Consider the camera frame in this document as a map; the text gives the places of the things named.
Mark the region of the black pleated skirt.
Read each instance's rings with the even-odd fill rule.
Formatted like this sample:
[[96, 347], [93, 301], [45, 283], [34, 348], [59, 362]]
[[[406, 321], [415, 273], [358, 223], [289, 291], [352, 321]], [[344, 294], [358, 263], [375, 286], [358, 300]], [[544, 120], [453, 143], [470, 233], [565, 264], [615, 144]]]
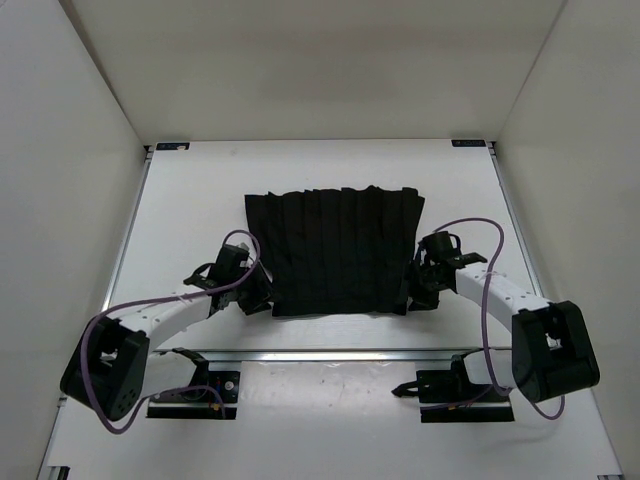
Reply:
[[405, 315], [424, 205], [409, 187], [247, 195], [247, 225], [272, 278], [273, 315]]

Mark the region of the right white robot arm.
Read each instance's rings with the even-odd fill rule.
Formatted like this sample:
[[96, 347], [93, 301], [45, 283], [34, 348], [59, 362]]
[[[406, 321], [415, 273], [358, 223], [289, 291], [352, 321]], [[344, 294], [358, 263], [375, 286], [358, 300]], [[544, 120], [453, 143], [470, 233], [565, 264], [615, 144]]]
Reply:
[[448, 387], [456, 398], [471, 400], [484, 386], [492, 386], [502, 393], [518, 390], [537, 404], [600, 382], [584, 317], [575, 303], [553, 302], [519, 287], [491, 270], [477, 253], [414, 263], [411, 309], [435, 309], [445, 290], [478, 305], [483, 323], [494, 318], [511, 335], [509, 349], [495, 349], [482, 327], [480, 349], [452, 358]]

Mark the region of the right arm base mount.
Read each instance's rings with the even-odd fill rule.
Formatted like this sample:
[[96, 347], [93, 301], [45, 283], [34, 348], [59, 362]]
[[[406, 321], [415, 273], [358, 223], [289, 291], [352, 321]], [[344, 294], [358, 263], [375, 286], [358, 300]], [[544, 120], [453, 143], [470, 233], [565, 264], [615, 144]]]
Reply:
[[472, 384], [450, 370], [419, 370], [416, 379], [400, 384], [397, 398], [417, 398], [423, 424], [510, 423], [515, 421], [511, 402], [490, 384]]

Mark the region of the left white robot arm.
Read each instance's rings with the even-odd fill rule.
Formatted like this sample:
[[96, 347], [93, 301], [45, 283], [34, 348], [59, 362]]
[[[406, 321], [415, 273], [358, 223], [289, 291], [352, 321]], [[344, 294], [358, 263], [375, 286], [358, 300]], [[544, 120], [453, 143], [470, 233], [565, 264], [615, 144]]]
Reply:
[[246, 315], [271, 307], [273, 288], [260, 264], [197, 268], [164, 301], [125, 305], [90, 323], [60, 380], [61, 391], [114, 423], [134, 415], [145, 399], [179, 395], [188, 401], [220, 397], [205, 358], [160, 346], [235, 303]]

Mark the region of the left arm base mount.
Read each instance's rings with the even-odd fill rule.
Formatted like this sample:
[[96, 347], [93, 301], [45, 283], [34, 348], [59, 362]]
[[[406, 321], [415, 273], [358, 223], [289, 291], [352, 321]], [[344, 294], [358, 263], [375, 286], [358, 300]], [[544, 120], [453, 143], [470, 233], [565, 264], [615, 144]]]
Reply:
[[234, 420], [240, 366], [219, 365], [184, 348], [154, 353], [145, 372], [146, 416], [171, 420]]

